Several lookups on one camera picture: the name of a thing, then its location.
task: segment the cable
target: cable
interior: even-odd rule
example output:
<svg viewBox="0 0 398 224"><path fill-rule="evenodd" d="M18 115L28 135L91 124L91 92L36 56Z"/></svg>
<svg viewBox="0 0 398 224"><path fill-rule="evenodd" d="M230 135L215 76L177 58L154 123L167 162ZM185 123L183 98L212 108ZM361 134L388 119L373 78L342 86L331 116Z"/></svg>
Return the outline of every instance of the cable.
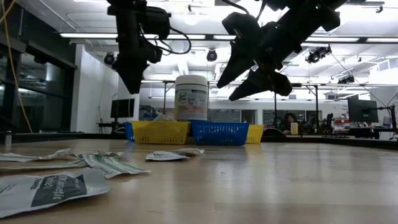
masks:
<svg viewBox="0 0 398 224"><path fill-rule="evenodd" d="M174 52L174 51L171 50L171 47L170 47L168 44L166 44L165 42L163 42L163 40L160 40L160 41L161 41L163 44L165 44L167 47L169 47L170 50L169 50L169 49L166 49L166 48L164 48L164 47L158 46L156 40L155 40L156 45L154 45L154 44L152 44L151 42L149 42L149 40L145 37L144 32L143 32L142 30L140 30L139 32L140 32L141 36L144 38L144 40L145 40L149 45L152 46L152 48L158 48L158 49L164 50L164 51L166 51L166 52L168 52L168 53L170 53L170 54L177 54L177 55L183 55L183 54L189 53L189 51L191 51L191 48L192 48L192 43L191 43L191 40L189 39L189 37L188 37L185 33L183 33L182 31L179 31L179 30L177 30L177 29L174 29L173 27L170 27L170 30L172 30L172 31L174 31L174 32L176 32L176 33L178 33L178 34L181 34L181 35L183 35L183 36L186 38L186 40L188 41L188 44L189 44L188 49L187 49L186 51L184 51L184 52Z"/></svg>
<svg viewBox="0 0 398 224"><path fill-rule="evenodd" d="M266 8L266 5L267 5L267 0L262 0L260 12L259 12L259 14L256 17L257 21L260 19L260 16L261 16L263 10Z"/></svg>
<svg viewBox="0 0 398 224"><path fill-rule="evenodd" d="M336 59L336 61L343 67L343 69L348 73L348 74L350 74L350 72L344 67L344 65L342 65L341 63L340 63L340 61L335 57L335 55L333 55L333 53L330 53L331 54L331 56L333 56L335 59ZM362 86L366 91L368 91L368 93L370 94L370 95L372 95L375 99L377 99L383 106L385 106L385 107L387 107L381 100L379 100L376 96L374 96L373 95L373 93L371 93L370 92L370 90L368 90L367 88L365 88L365 86Z"/></svg>
<svg viewBox="0 0 398 224"><path fill-rule="evenodd" d="M231 2L231 1L229 1L229 0L222 0L222 1L223 1L224 3L226 3L226 4L229 4L230 6L233 6L233 7L235 7L235 8L238 8L238 9L244 11L247 15L250 15L249 11L248 11L247 9L245 9L243 6L240 6L240 5L238 5L238 4L235 4L235 3L233 3L233 2Z"/></svg>
<svg viewBox="0 0 398 224"><path fill-rule="evenodd" d="M159 48L159 49L162 49L162 50L164 50L164 51L166 51L166 52L168 52L168 53L170 53L170 54L183 55L183 54L189 53L189 51L191 51L191 48L192 48L192 43L191 43L191 40L189 39L189 37L188 37L185 33L183 33L182 31L179 31L179 30L177 30L177 29L174 29L173 27L170 27L170 30L172 30L172 31L174 31L174 32L176 32L176 33L178 33L178 34L181 34L181 35L183 35L183 36L186 38L186 40L188 41L188 44L189 44L188 49L187 49L186 51L184 51L184 52L174 52L174 51L169 50L169 49L166 49L166 48L164 48L164 47L154 46L153 44L152 44L152 46L157 47L157 48Z"/></svg>
<svg viewBox="0 0 398 224"><path fill-rule="evenodd" d="M4 12L4 0L1 1L1 2L2 2L2 8L3 8L3 10L2 10L3 15L2 15L2 17L1 17L1 19L0 19L0 24L1 24L1 22L2 22L3 20L6 19L6 16L7 16L7 15L9 14L9 12L11 11L12 7L13 7L14 4L15 4L15 1L16 1L16 0L12 0L10 6L8 7L8 9L7 9L5 12Z"/></svg>
<svg viewBox="0 0 398 224"><path fill-rule="evenodd" d="M11 70L12 70L12 75L14 76L15 88L18 90L18 89L19 89L19 85L18 85L17 75L16 75L16 73L15 73L14 61L13 61L13 59L12 59L10 38L9 38L9 34L8 34L8 24L7 24L7 19L6 19L6 16L7 16L7 14L10 12L11 7L14 5L14 3L15 3L15 0L12 1L12 3L11 3L11 5L10 5L10 7L8 8L8 10L5 11L5 9L4 9L4 0L1 1L1 4L2 4L2 12L3 12L4 15L3 15L2 18L0 19L0 24L1 24L1 22L4 20L4 26L5 26L5 28L6 28L6 39L7 39L7 45L8 45L8 54L9 54L9 58L10 58L10 60L11 60ZM30 131L31 133L33 133L32 127L30 126L30 123L29 123L29 119L28 119L27 116L26 116L26 112L25 112L24 104L22 103L21 95L20 95L19 93L18 93L17 95L18 95L19 103L21 104L22 113L23 113L23 115L24 115L24 117L25 117L25 120L26 120L26 123L27 123L27 125L28 125L28 127L29 127L29 131Z"/></svg>
<svg viewBox="0 0 398 224"><path fill-rule="evenodd" d="M390 101L388 101L388 104L387 104L387 107L390 105L390 103L391 103L391 101L393 101L394 100L394 98L396 97L398 95L398 93L396 93L392 98L391 98L391 100Z"/></svg>

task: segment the security camera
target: security camera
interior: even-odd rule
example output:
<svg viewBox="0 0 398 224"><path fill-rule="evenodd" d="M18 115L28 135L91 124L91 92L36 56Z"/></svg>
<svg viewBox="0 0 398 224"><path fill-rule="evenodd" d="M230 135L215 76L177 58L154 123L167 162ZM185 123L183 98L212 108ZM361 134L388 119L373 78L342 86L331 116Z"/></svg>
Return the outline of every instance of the security camera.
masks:
<svg viewBox="0 0 398 224"><path fill-rule="evenodd" d="M379 6L379 9L377 9L376 10L376 13L380 13L380 12L382 12L384 9L383 9L383 5L380 5Z"/></svg>
<svg viewBox="0 0 398 224"><path fill-rule="evenodd" d="M217 60L217 53L215 49L210 49L207 53L207 61L208 62L215 62Z"/></svg>
<svg viewBox="0 0 398 224"><path fill-rule="evenodd" d="M106 56L104 58L104 63L107 65L112 65L114 63L114 53L113 52L108 52L106 53Z"/></svg>

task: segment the blue basket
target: blue basket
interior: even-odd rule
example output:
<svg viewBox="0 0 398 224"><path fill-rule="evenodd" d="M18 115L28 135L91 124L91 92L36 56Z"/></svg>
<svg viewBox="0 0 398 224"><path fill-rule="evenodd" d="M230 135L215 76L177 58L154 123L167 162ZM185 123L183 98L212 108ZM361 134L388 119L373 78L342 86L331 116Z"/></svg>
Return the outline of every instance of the blue basket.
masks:
<svg viewBox="0 0 398 224"><path fill-rule="evenodd" d="M134 141L134 135L132 134L132 124L131 122L125 122L124 127L126 128L127 140Z"/></svg>
<svg viewBox="0 0 398 224"><path fill-rule="evenodd" d="M246 143L249 123L192 122L198 145L242 146Z"/></svg>

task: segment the yellow cable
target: yellow cable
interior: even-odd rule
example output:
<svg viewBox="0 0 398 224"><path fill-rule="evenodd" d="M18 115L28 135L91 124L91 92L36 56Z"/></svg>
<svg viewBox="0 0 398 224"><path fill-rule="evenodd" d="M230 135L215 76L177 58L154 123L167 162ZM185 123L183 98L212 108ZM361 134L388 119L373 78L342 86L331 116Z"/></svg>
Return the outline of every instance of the yellow cable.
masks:
<svg viewBox="0 0 398 224"><path fill-rule="evenodd" d="M13 0L13 1L11 2L10 7L8 7L8 9L7 9L6 12L4 12L4 0L1 1L1 2L2 2L2 13L3 13L3 15L2 15L2 17L1 17L1 19L0 19L0 24L1 24L1 22L6 18L6 16L8 15L8 13L11 11L12 7L14 6L15 1L16 1L16 0Z"/></svg>
<svg viewBox="0 0 398 224"><path fill-rule="evenodd" d="M12 60L11 45L10 45L10 39L9 39L9 36L8 36L8 26L7 26L7 19L6 19L6 16L7 16L8 12L11 10L11 7L14 5L14 3L15 3L15 0L12 1L10 7L7 9L7 11L5 11L4 10L4 0L2 0L2 12L3 12L4 15L0 19L0 24L4 20L4 26L6 27L8 54L9 54L9 57L10 57L10 60L11 60L11 68L12 68L12 74L14 75L15 88L18 90L19 86L18 86L18 81L17 81L17 75L15 73L14 61ZM21 104L22 112L24 114L24 117L25 117L26 123L27 123L27 125L29 127L29 130L30 130L31 133L33 133L32 127L30 126L30 123L29 123L29 119L26 116L24 105L22 104L22 98L21 98L19 93L18 93L18 99L19 99L19 103Z"/></svg>

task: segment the white container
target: white container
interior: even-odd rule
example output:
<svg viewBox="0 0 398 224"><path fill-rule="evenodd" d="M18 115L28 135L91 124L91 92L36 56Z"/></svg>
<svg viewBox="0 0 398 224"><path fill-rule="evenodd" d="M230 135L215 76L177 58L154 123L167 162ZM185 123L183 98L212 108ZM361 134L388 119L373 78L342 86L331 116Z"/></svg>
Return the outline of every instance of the white container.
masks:
<svg viewBox="0 0 398 224"><path fill-rule="evenodd" d="M177 121L207 121L207 79L200 75L177 77L174 102L174 118Z"/></svg>

